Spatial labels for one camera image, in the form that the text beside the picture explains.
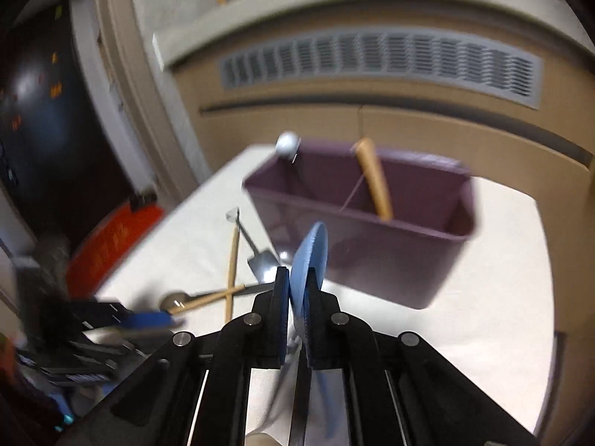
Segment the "metal shovel blade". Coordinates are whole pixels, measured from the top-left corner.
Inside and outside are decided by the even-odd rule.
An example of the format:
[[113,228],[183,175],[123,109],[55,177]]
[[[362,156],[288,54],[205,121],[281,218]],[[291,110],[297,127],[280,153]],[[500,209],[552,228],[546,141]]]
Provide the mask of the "metal shovel blade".
[[275,281],[279,260],[271,250],[263,250],[248,260],[248,266],[260,284]]

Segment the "metal screw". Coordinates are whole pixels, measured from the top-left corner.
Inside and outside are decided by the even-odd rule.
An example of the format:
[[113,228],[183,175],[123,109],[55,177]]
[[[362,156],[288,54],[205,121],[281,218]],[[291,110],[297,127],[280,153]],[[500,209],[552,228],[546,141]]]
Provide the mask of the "metal screw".
[[342,311],[338,311],[337,313],[333,313],[331,315],[331,321],[335,325],[345,325],[349,321],[349,315],[343,313]]
[[417,344],[419,344],[419,337],[414,333],[407,332],[401,335],[401,342],[403,342],[405,345],[408,345],[409,347],[415,347]]
[[259,314],[251,311],[250,313],[246,313],[246,315],[244,315],[244,323],[246,325],[258,325],[260,323],[260,321],[263,320],[262,317],[260,317]]
[[186,344],[189,344],[191,340],[192,336],[188,332],[178,332],[173,338],[174,344],[178,347],[184,347]]

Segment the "dark door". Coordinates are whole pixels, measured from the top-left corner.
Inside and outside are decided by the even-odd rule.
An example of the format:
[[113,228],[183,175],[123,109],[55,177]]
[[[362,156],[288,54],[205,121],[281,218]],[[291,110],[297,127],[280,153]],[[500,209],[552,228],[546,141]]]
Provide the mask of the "dark door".
[[0,141],[0,177],[22,217],[72,250],[132,193],[87,94],[67,1],[0,43]]

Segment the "orange sticker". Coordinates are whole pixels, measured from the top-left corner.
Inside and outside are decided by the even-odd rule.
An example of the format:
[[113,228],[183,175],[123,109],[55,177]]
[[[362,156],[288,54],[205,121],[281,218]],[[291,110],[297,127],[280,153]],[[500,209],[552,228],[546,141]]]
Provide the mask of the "orange sticker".
[[21,124],[23,123],[23,120],[21,119],[21,115],[17,115],[14,119],[13,119],[13,132],[17,129],[19,129],[19,127],[21,126]]
[[62,93],[62,82],[58,81],[58,83],[56,85],[52,85],[52,87],[49,89],[49,96],[51,98],[56,98],[58,96],[60,96],[60,94]]

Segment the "white tablecloth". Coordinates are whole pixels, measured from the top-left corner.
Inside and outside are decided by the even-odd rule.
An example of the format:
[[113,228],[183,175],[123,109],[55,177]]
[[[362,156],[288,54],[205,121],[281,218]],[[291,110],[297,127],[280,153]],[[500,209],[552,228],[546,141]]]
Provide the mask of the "white tablecloth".
[[[233,224],[241,218],[260,248],[270,247],[242,179],[273,152],[254,145],[231,161],[172,212],[99,292],[126,307],[156,307],[170,291],[221,290],[227,280]],[[518,191],[474,178],[477,230],[433,303],[413,310],[326,281],[341,309],[377,332],[419,333],[529,431],[546,394],[553,348],[553,293],[541,218],[535,201]],[[254,283],[240,241],[237,283]],[[234,317],[250,311],[253,295],[234,299]],[[186,314],[183,330],[203,335],[221,329],[224,301]],[[258,427],[274,371],[253,371],[246,430]],[[271,434],[287,442],[288,418]]]

